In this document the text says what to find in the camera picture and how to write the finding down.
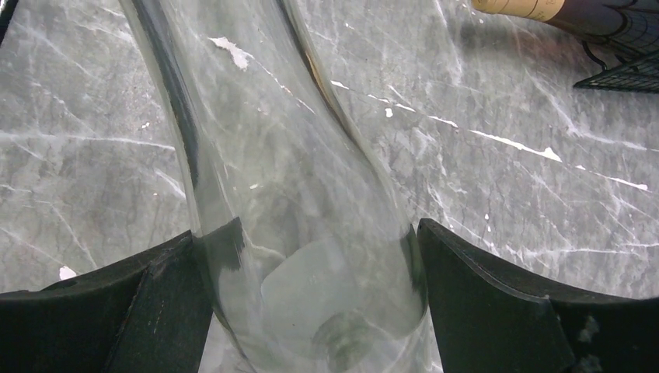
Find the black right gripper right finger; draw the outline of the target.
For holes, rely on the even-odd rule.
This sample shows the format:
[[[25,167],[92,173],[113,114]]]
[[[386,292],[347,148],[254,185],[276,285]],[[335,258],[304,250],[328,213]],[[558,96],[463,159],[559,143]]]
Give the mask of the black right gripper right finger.
[[[446,372],[656,372],[658,300],[540,276],[429,218],[417,231]]]

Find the clear bottle with dark label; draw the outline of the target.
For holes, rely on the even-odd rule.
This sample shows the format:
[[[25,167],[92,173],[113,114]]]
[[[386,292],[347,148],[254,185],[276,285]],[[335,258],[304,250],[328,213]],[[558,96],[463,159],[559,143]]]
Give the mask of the clear bottle with dark label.
[[[124,1],[247,372],[429,372],[415,229],[295,1]]]

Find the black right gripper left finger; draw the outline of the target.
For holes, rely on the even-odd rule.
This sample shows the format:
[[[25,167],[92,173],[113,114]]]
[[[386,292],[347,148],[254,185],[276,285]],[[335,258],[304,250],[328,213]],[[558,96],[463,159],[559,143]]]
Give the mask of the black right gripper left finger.
[[[211,305],[190,233],[1,296],[3,372],[196,372]]]

